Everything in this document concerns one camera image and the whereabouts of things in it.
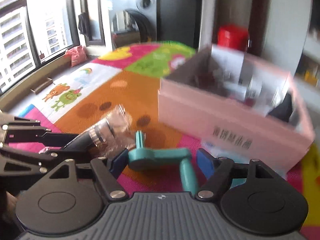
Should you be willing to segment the black hair dryer nozzle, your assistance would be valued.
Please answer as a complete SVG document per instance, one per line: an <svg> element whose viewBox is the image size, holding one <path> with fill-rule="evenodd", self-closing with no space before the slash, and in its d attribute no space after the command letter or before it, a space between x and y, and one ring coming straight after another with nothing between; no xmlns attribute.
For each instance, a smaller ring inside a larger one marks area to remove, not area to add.
<svg viewBox="0 0 320 240"><path fill-rule="evenodd" d="M282 122L297 126L299 122L299 112L292 101L292 95L287 93L282 103L269 111L267 116L272 116Z"/></svg>

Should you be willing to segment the teal crank handle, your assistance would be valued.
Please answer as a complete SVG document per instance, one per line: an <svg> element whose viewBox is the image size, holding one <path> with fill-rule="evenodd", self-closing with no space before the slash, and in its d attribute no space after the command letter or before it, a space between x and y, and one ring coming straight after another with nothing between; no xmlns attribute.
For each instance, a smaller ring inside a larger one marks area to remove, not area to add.
<svg viewBox="0 0 320 240"><path fill-rule="evenodd" d="M128 153L128 166L142 171L166 165L179 166L182 188L195 195L199 189L198 179L191 163L192 155L187 148L152 149L145 147L145 134L135 133L136 148Z"/></svg>

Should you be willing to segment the red plastic bag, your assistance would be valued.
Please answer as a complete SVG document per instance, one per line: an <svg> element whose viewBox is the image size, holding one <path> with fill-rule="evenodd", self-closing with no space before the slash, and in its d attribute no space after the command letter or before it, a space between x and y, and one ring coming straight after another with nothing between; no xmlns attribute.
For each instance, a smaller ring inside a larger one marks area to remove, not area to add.
<svg viewBox="0 0 320 240"><path fill-rule="evenodd" d="M71 57L71 67L75 67L87 61L86 50L83 46L76 46L66 50L65 55Z"/></svg>

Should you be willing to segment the clear plastic bag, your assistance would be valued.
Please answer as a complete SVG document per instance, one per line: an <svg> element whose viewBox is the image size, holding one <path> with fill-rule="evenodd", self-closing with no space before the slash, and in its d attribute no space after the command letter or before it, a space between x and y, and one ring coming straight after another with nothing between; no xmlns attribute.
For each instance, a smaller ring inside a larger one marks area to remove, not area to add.
<svg viewBox="0 0 320 240"><path fill-rule="evenodd" d="M63 149L66 151L87 151L96 157L113 158L124 148L136 146L135 135L130 131L132 117L123 105L116 105L96 124L92 125Z"/></svg>

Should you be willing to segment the colourful cartoon play mat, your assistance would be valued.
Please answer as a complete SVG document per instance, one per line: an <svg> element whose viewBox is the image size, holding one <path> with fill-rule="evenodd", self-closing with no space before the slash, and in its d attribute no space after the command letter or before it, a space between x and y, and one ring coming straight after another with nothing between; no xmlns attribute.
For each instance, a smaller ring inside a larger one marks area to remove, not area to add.
<svg viewBox="0 0 320 240"><path fill-rule="evenodd" d="M115 105L122 104L133 117L131 129L146 133L146 147L187 147L193 155L193 166L199 184L206 179L196 165L196 150L201 141L158 122L157 94L160 78L170 74L195 49L178 42L134 44L98 57L70 74L56 79L40 94L21 103L19 117L40 120L54 132L80 133L100 120ZM56 111L52 108L64 94L75 92L75 99ZM287 181L304 194L309 214L302 227L307 239L319 239L319 168L318 156L310 152L287 173ZM119 182L128 191L180 191L178 167L135 172L125 168Z"/></svg>

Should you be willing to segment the red cylindrical container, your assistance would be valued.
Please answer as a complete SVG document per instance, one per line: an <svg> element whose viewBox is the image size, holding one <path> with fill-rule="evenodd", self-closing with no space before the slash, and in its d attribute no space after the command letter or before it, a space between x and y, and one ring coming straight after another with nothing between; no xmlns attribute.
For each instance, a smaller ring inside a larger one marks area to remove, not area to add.
<svg viewBox="0 0 320 240"><path fill-rule="evenodd" d="M217 33L217 45L238 51L247 51L249 43L248 29L227 24L219 28Z"/></svg>

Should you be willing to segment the pink cardboard box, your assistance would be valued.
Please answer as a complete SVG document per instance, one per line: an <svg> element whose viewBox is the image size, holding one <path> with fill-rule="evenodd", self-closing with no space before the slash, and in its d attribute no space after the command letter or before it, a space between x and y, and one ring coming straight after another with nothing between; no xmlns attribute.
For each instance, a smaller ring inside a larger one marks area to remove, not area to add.
<svg viewBox="0 0 320 240"><path fill-rule="evenodd" d="M195 76L212 71L211 49L199 51L170 75L161 78L158 119L246 159L260 159L286 173L308 152L315 133L306 105L289 72L244 53L240 78L252 79L257 99L252 107L222 93L197 87ZM297 126L268 112L290 93L299 112Z"/></svg>

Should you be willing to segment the dark hanging cloth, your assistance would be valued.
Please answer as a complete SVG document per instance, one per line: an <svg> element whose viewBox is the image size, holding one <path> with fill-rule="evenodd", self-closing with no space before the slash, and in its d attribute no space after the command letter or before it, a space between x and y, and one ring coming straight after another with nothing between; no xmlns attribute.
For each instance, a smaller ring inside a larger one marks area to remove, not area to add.
<svg viewBox="0 0 320 240"><path fill-rule="evenodd" d="M88 13L82 12L78 15L78 29L81 35L85 35L87 38L91 38L91 31L90 31L90 23L89 23L89 16Z"/></svg>

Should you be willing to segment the grey washing machine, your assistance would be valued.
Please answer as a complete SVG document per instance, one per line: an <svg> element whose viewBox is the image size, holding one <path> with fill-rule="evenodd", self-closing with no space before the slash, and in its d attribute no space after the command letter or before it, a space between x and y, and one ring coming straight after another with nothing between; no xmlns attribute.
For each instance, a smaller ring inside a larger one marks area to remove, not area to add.
<svg viewBox="0 0 320 240"><path fill-rule="evenodd" d="M157 0L108 0L113 50L157 40Z"/></svg>

